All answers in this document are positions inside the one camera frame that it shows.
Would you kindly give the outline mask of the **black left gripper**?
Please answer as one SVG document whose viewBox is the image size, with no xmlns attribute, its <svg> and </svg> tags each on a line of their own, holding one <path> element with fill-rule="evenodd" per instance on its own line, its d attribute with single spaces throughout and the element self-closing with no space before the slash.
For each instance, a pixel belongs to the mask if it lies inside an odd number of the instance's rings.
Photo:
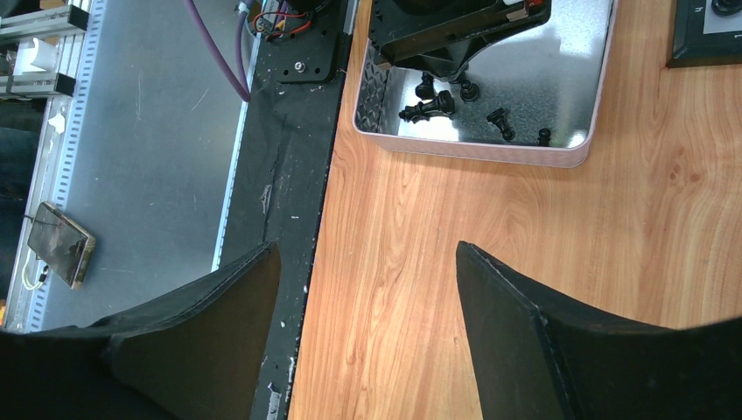
<svg viewBox="0 0 742 420">
<path fill-rule="evenodd" d="M 452 81 L 489 46 L 547 23 L 551 9 L 549 0 L 375 1 L 371 58 Z"/>
</svg>

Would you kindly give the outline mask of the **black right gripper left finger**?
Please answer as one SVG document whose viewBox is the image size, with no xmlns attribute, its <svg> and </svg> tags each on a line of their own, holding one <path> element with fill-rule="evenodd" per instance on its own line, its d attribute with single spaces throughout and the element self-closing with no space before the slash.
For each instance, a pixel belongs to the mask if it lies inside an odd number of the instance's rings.
<svg viewBox="0 0 742 420">
<path fill-rule="evenodd" d="M 268 242 L 92 325 L 2 332 L 2 418 L 248 418 L 280 272 Z"/>
</svg>

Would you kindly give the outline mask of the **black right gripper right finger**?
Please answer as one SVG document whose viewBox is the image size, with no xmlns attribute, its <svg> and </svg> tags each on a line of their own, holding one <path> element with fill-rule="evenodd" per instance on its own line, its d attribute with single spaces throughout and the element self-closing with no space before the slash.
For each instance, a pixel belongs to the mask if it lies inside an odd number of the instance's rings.
<svg viewBox="0 0 742 420">
<path fill-rule="evenodd" d="M 739 318 L 686 329 L 623 318 L 465 241 L 456 271 L 484 418 L 740 418 Z"/>
</svg>

